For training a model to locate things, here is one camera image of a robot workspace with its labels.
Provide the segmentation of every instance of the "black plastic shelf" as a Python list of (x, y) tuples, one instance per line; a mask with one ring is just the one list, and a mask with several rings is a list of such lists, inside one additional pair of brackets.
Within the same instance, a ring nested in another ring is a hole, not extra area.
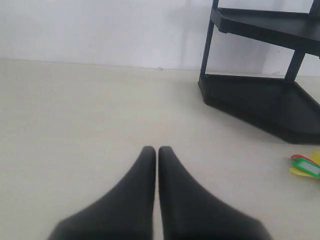
[(220, 32), (320, 56), (320, 18), (299, 12), (212, 8)]
[(320, 144), (320, 105), (296, 82), (280, 78), (206, 74), (204, 102), (289, 143)]

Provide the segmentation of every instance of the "shelf leg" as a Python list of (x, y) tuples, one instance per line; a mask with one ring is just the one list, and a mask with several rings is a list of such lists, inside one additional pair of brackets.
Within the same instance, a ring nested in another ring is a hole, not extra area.
[(296, 80), (302, 61), (304, 60), (306, 53), (303, 51), (294, 51), (289, 68), (285, 74), (284, 81), (286, 83), (293, 83)]
[(208, 57), (209, 57), (210, 46), (211, 46), (211, 40), (212, 40), (212, 35), (214, 34), (214, 26), (215, 26), (214, 23), (210, 19), (209, 26), (208, 26), (208, 32), (206, 34), (205, 47), (204, 47), (202, 65), (201, 65), (201, 70), (200, 70), (200, 77), (201, 78), (203, 78), (206, 74)]

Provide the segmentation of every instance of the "shelf tier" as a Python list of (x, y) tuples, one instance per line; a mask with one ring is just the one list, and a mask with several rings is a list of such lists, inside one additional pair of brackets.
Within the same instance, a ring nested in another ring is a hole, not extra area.
[(320, 105), (296, 82), (205, 74), (204, 102), (294, 144), (320, 144)]
[(212, 8), (220, 32), (320, 56), (320, 18), (308, 13)]

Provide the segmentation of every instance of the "beige floor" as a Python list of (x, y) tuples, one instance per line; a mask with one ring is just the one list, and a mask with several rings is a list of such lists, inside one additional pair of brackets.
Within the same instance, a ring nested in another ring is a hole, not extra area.
[[(106, 193), (144, 145), (170, 145), (217, 197), (275, 240), (319, 238), (320, 181), (289, 173), (292, 145), (206, 106), (198, 72), (0, 61), (0, 239), (44, 240)], [(320, 79), (299, 82), (320, 101)], [(154, 234), (162, 239), (158, 195)]]

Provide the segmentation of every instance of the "floor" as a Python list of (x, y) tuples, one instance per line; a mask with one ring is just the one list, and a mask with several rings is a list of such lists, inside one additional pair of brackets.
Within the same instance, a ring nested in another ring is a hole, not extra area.
[[(320, 182), (292, 175), (288, 144), (205, 105), (195, 71), (0, 61), (1, 240), (44, 240), (104, 195), (141, 148), (170, 145), (211, 193), (275, 240), (319, 238)], [(298, 81), (320, 102), (320, 79)], [(154, 239), (161, 240), (159, 200)]]

